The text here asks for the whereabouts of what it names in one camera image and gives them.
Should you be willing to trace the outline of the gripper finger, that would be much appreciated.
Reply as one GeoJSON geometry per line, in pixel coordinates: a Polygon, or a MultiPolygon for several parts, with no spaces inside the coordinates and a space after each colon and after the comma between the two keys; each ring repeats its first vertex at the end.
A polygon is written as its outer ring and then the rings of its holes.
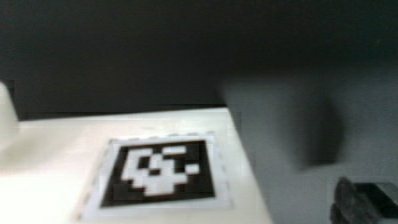
{"type": "Polygon", "coordinates": [[[330,224],[398,224],[398,186],[341,177],[328,218],[330,224]]]}

